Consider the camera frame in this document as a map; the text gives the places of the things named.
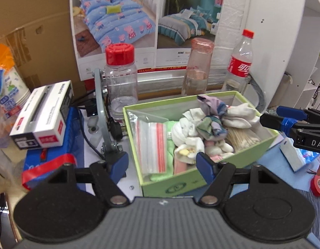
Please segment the green fluffy towel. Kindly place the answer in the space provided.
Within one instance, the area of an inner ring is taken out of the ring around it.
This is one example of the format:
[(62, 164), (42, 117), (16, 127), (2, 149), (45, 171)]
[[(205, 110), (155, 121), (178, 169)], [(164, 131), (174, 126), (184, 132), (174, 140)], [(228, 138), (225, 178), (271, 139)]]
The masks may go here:
[(177, 124), (177, 121), (165, 122), (166, 130), (167, 130), (166, 171), (160, 174), (152, 174), (150, 176), (150, 180), (152, 182), (160, 182), (160, 181), (166, 180), (172, 177), (174, 174), (174, 151), (176, 146), (172, 140), (171, 129), (175, 124)]

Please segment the white knotted towel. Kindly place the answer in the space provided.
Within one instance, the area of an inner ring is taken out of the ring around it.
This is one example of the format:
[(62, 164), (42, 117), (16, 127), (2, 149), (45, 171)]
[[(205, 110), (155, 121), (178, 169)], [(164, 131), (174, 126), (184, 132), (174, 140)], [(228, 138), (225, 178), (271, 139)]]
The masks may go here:
[(172, 140), (175, 143), (174, 157), (187, 164), (196, 164), (198, 152), (204, 152), (203, 138), (197, 132), (195, 124), (182, 117), (171, 129)]

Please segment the purple patterned cloth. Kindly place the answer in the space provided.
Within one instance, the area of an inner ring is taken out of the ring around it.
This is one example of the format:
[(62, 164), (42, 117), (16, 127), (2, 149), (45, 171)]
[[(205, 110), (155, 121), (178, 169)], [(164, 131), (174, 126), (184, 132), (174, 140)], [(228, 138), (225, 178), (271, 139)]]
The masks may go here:
[(226, 104), (217, 97), (200, 94), (197, 96), (199, 107), (205, 114), (196, 126), (198, 134), (205, 140), (220, 141), (227, 136), (222, 117), (227, 113)]

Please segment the clear zip bag pack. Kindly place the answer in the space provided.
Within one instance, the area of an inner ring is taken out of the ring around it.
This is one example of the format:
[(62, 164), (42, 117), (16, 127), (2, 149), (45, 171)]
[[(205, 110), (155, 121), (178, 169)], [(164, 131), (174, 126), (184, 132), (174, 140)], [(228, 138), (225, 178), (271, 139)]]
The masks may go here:
[(127, 115), (142, 174), (165, 173), (168, 119), (134, 110), (128, 110)]

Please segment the cotton swab bag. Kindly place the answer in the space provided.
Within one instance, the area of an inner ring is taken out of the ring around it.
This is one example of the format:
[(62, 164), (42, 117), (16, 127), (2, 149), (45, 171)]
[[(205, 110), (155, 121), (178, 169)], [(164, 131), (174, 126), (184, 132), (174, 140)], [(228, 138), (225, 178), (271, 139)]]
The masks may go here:
[(259, 137), (250, 129), (227, 128), (226, 140), (235, 152), (260, 143)]

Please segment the pink tissue pack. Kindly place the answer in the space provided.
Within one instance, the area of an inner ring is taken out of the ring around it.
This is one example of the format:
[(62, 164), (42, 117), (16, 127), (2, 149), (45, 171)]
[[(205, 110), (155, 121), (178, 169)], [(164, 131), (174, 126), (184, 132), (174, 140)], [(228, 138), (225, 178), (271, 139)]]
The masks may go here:
[(231, 153), (231, 152), (227, 152), (227, 153), (224, 153), (224, 154), (220, 154), (220, 155), (213, 155), (210, 157), (210, 159), (214, 162), (220, 162), (228, 157), (231, 157), (233, 156), (234, 153)]

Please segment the pink sponge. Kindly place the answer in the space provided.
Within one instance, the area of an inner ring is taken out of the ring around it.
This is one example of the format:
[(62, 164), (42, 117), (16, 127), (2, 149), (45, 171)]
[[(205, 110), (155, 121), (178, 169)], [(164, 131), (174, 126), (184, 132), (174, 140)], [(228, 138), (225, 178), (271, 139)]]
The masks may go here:
[(195, 168), (195, 165), (187, 164), (179, 161), (178, 159), (174, 159), (174, 175), (178, 175)]

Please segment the blue Vinda tissue pack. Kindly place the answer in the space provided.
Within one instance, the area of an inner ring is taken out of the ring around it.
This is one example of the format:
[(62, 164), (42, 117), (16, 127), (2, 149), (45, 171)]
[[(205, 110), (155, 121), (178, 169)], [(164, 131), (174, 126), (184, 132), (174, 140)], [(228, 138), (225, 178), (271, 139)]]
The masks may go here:
[(280, 144), (279, 149), (294, 172), (297, 172), (306, 165), (310, 165), (314, 161), (320, 162), (319, 153), (295, 148), (294, 141), (287, 137)]

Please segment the blue table mat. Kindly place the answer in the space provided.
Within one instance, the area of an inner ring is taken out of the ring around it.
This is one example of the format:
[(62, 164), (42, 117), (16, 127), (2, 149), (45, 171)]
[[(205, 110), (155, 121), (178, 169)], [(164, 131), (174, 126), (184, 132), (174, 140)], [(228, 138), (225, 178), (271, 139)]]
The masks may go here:
[(313, 174), (311, 174), (310, 171), (317, 171), (320, 164), (320, 156), (310, 164), (294, 172), (282, 154), (279, 145), (276, 145), (267, 150), (267, 152), (258, 159), (257, 163), (267, 167), (271, 172), (275, 173), (300, 193), (306, 192), (305, 195), (308, 197), (308, 200), (312, 202), (316, 210), (316, 219), (309, 239), (316, 247), (320, 248), (320, 197), (315, 197), (310, 190), (310, 181), (313, 178)]

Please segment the green cardboard box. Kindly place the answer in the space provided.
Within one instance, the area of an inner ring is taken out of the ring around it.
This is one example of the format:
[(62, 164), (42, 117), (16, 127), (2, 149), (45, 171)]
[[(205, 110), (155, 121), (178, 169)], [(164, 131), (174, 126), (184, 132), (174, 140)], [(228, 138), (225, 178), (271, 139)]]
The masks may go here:
[(278, 133), (238, 92), (218, 92), (127, 106), (123, 109), (138, 180), (145, 197), (171, 197), (205, 185), (197, 154), (246, 167)]

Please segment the Coca-Cola plastic bottle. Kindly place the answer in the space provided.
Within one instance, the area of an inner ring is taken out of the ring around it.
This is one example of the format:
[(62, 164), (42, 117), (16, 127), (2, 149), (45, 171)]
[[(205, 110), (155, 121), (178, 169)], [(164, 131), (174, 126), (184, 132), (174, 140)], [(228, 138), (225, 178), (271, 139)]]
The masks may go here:
[(222, 91), (235, 90), (242, 93), (247, 83), (249, 82), (249, 72), (253, 60), (252, 39), (254, 32), (244, 29), (242, 32), (242, 39), (234, 48), (227, 74), (224, 80)]

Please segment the red electrical tape roll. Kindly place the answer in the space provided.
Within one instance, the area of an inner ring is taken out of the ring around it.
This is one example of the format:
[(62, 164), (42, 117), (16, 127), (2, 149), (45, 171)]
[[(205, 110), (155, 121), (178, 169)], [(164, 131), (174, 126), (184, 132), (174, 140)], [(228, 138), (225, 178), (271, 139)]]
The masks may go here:
[(316, 197), (320, 197), (320, 176), (316, 171), (312, 171), (313, 177), (310, 180), (310, 190)]

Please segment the blue power supply box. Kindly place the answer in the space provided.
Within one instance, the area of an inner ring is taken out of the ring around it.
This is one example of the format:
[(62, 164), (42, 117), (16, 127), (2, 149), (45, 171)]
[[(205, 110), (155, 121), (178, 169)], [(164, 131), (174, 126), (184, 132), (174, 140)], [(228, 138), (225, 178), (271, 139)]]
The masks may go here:
[(65, 136), (61, 147), (28, 150), (21, 174), (24, 188), (31, 190), (64, 163), (84, 167), (84, 138), (81, 132), (79, 111), (71, 107), (68, 113)]

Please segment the black white pen box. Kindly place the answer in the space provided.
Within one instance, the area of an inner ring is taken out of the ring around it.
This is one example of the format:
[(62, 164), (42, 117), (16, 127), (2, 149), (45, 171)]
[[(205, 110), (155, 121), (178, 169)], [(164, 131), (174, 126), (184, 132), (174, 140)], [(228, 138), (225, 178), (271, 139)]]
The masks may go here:
[(34, 89), (10, 132), (19, 150), (62, 146), (72, 98), (70, 80)]

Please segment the white shelf unit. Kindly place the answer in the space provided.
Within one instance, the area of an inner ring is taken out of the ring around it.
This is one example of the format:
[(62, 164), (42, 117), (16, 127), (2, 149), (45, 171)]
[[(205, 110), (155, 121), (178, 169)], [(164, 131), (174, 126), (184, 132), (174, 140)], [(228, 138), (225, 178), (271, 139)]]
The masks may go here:
[(271, 106), (285, 73), (292, 83), (280, 105), (306, 107), (299, 100), (320, 52), (320, 0), (250, 0), (246, 28), (255, 33), (250, 74), (263, 96), (258, 109)]

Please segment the red lid clear jar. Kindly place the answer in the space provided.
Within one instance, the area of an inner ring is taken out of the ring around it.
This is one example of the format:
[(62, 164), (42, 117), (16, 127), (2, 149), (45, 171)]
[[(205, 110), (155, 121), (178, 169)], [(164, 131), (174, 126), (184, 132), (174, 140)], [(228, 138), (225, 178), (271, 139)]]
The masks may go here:
[(105, 58), (110, 114), (114, 119), (122, 119), (123, 108), (138, 103), (134, 46), (128, 43), (110, 44), (105, 48)]

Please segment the bedding poster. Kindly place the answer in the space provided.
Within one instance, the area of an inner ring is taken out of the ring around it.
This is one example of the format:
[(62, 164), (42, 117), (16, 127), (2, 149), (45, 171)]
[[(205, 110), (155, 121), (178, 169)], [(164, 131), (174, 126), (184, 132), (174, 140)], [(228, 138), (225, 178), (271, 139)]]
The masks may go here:
[(105, 66), (106, 47), (135, 48), (139, 72), (187, 64), (194, 38), (215, 40), (223, 0), (70, 0), (81, 80)]

